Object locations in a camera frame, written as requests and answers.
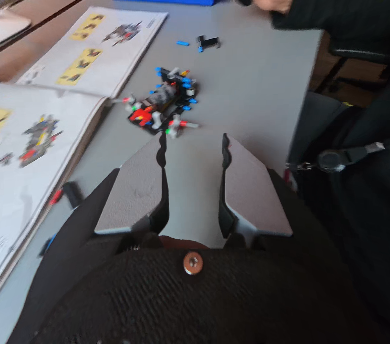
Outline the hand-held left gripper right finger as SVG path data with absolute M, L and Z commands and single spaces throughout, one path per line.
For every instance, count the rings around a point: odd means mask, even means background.
M 293 236 L 267 167 L 227 133 L 222 137 L 219 227 L 225 245 L 238 239 L 253 247 L 261 238 Z

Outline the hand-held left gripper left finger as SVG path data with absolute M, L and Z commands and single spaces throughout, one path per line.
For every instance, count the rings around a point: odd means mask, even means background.
M 169 220 L 167 137 L 159 132 L 120 167 L 95 234 L 154 232 Z

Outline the black pinned lego liftarm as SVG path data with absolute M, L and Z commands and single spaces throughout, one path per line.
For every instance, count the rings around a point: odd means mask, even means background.
M 197 41 L 197 49 L 199 53 L 202 53 L 205 49 L 208 48 L 215 47 L 218 49 L 221 47 L 221 42 L 219 37 L 206 39 L 204 35 L 201 35 L 197 37 L 196 41 Z

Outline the lego chassis assembly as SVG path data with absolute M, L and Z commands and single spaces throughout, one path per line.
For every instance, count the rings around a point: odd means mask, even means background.
M 134 126 L 155 136 L 160 132 L 177 138 L 183 129 L 199 128 L 199 124 L 182 118 L 182 114 L 192 110 L 197 104 L 198 86 L 190 78 L 190 70 L 155 68 L 161 83 L 149 92 L 148 97 L 138 100 L 133 94 L 117 98 L 111 104 L 123 104 L 129 113 L 128 121 Z

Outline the person's right forearm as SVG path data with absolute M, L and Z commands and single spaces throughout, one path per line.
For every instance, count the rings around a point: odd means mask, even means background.
M 271 11 L 278 30 L 324 30 L 338 39 L 389 37 L 389 0 L 293 0 L 287 13 Z

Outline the black lego beam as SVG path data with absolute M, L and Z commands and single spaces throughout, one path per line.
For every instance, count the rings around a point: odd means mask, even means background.
M 68 181 L 62 186 L 63 195 L 69 201 L 73 210 L 75 210 L 84 200 L 79 185 L 74 181 Z

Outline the black badge reel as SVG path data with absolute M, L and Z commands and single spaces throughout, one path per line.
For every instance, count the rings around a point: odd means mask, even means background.
M 347 149 L 328 149 L 322 151 L 315 162 L 302 162 L 300 164 L 287 163 L 285 169 L 291 172 L 310 171 L 319 169 L 326 173 L 343 171 L 346 167 L 354 165 L 371 154 L 389 150 L 390 141 L 374 142 L 365 146 Z

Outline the white instruction booklet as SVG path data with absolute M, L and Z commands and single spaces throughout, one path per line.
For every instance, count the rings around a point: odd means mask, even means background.
M 97 116 L 121 93 L 167 12 L 90 7 L 14 83 L 1 83 L 1 286 L 49 211 Z

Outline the black chair base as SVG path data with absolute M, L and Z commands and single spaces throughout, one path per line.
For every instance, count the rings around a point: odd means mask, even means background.
M 335 93 L 341 88 L 342 84 L 348 84 L 354 88 L 359 88 L 371 93 L 378 93 L 389 84 L 389 44 L 383 42 L 362 43 L 331 40 L 328 51 L 331 55 L 339 57 L 339 60 L 331 68 L 320 85 L 315 89 L 315 93 L 322 94 L 325 90 L 329 93 Z M 385 67 L 379 76 L 379 81 L 371 82 L 367 80 L 341 77 L 339 72 L 350 59 L 384 65 Z

